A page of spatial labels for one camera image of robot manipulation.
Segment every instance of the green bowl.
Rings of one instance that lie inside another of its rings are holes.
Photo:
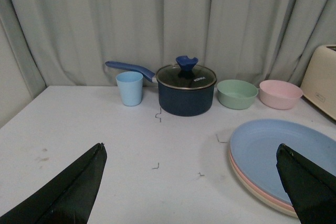
[[[219,102],[234,110],[249,108],[258,94],[253,84],[240,80],[225,80],[217,84]]]

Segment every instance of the navy blue saucepan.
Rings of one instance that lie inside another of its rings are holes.
[[[217,81],[215,72],[197,65],[197,58],[179,56],[176,62],[160,68],[156,74],[138,65],[116,61],[107,61],[105,64],[111,68],[140,72],[150,82],[157,82],[159,104],[170,114],[195,116],[208,111]]]

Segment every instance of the blue pot handle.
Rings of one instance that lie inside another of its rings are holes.
[[[132,65],[117,61],[107,61],[105,62],[105,65],[110,68],[118,68],[123,70],[129,70],[129,71],[135,71],[141,73],[147,80],[150,82],[157,83],[155,76],[155,73],[153,73],[151,70],[138,66],[138,65]]]

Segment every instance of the plastic bowl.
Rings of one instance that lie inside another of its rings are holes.
[[[267,80],[260,83],[260,100],[277,110],[293,108],[302,95],[302,90],[289,82]]]
[[[225,80],[217,84],[219,102],[234,110],[249,108],[258,94],[258,89],[251,83],[240,80]]]

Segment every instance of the blue plate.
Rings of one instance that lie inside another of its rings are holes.
[[[276,168],[284,143],[336,176],[336,141],[309,127],[283,120],[255,120],[239,126],[230,150],[241,172],[268,195],[292,205]]]

